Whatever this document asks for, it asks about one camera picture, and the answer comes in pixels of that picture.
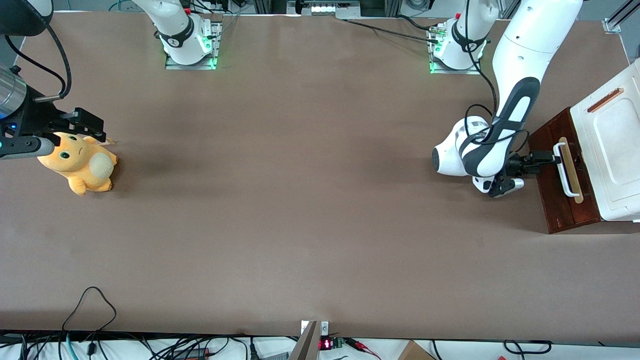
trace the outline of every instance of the red wire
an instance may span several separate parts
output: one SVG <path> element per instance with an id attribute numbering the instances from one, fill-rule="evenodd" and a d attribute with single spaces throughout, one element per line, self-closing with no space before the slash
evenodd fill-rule
<path id="1" fill-rule="evenodd" d="M 363 344 L 363 343 L 361 343 L 361 342 L 357 342 L 357 343 L 356 343 L 356 347 L 357 347 L 357 348 L 359 348 L 360 350 L 364 351 L 365 353 L 369 354 L 369 355 L 373 355 L 373 356 L 377 357 L 377 358 L 378 358 L 378 360 L 382 360 L 382 359 L 380 358 L 380 356 L 378 356 L 375 352 L 373 352 L 373 350 L 369 349 L 369 348 L 367 347 L 367 345 L 364 345 L 364 344 Z"/>
<path id="2" fill-rule="evenodd" d="M 373 351 L 371 351 L 371 350 L 369 350 L 369 349 L 365 350 L 365 352 L 366 352 L 367 354 L 370 354 L 370 355 L 373 355 L 373 356 L 377 357 L 377 358 L 378 358 L 378 360 L 382 360 L 382 359 L 380 359 L 380 356 L 378 356 L 375 352 L 373 352 Z"/>

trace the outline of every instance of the drawer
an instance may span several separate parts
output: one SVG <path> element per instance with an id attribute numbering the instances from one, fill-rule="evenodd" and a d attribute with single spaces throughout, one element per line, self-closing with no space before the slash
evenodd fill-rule
<path id="1" fill-rule="evenodd" d="M 568 141 L 584 200 L 578 204 L 574 198 L 569 198 L 564 194 L 556 166 L 542 167 L 536 178 L 550 234 L 602 221 L 598 204 L 593 195 L 591 181 L 582 160 L 582 151 L 573 126 L 570 108 L 561 111 L 531 134 L 529 148 L 532 151 L 549 151 L 563 137 Z"/>

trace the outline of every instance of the yellow plush toy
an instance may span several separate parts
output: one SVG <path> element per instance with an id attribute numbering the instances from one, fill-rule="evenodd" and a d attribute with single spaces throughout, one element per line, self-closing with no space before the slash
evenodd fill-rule
<path id="1" fill-rule="evenodd" d="M 60 146 L 53 153 L 39 156 L 38 160 L 49 169 L 69 180 L 74 193 L 84 196 L 87 190 L 108 192 L 111 190 L 109 176 L 118 158 L 105 150 L 98 141 L 90 136 L 82 139 L 77 135 L 56 133 L 60 137 Z"/>

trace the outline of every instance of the brown table surface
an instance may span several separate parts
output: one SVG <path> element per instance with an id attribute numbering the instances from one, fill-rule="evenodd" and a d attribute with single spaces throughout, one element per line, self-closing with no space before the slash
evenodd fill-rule
<path id="1" fill-rule="evenodd" d="M 218 70 L 185 72 L 163 69 L 144 14 L 52 24 L 74 79 L 58 106 L 105 120 L 120 175 L 82 198 L 36 159 L 0 163 L 0 327 L 59 329 L 96 285 L 118 309 L 111 330 L 293 335 L 316 319 L 345 336 L 640 340 L 635 227 L 550 236 L 533 178 L 492 200 L 433 170 L 433 146 L 490 93 L 429 74 L 424 43 L 242 17 Z M 24 51 L 62 73 L 46 33 Z M 626 66 L 618 36 L 576 23 L 527 128 Z M 108 318 L 91 294 L 69 327 Z"/>

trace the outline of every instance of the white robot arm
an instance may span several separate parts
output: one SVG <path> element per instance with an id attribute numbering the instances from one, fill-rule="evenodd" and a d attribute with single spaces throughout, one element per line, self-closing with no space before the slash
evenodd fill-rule
<path id="1" fill-rule="evenodd" d="M 164 50 L 176 63 L 197 63 L 213 50 L 210 20 L 196 14 L 187 15 L 179 0 L 134 2 L 152 19 Z M 9 69 L 0 64 L 0 160 L 52 153 L 54 146 L 60 144 L 60 138 L 54 134 L 57 131 L 89 135 L 102 142 L 106 139 L 102 119 L 82 108 L 65 113 L 53 104 L 69 93 L 71 71 L 64 49 L 49 25 L 52 15 L 52 0 L 0 1 L 0 35 L 5 35 L 10 47 L 20 54 L 10 35 L 30 37 L 47 30 L 60 50 L 67 71 L 66 80 L 56 74 L 61 81 L 60 92 L 44 96 L 26 84 L 19 75 L 19 67 Z"/>
<path id="2" fill-rule="evenodd" d="M 207 47 L 211 21 L 184 11 L 180 0 L 132 0 L 151 18 L 164 45 L 164 51 L 181 65 L 197 63 L 212 47 Z"/>
<path id="3" fill-rule="evenodd" d="M 492 197 L 524 185 L 521 179 L 506 179 L 503 174 L 509 152 L 538 97 L 547 67 L 581 6 L 582 0 L 522 1 L 493 57 L 500 99 L 497 113 L 490 125 L 482 117 L 456 123 L 444 142 L 433 149 L 436 171 L 470 175 L 478 190 Z"/>
<path id="4" fill-rule="evenodd" d="M 465 8 L 459 19 L 445 22 L 442 45 L 437 47 L 433 56 L 452 69 L 471 68 L 474 65 L 472 58 L 478 61 L 482 55 L 489 30 L 498 19 L 498 10 L 497 0 L 470 0 L 468 11 Z"/>

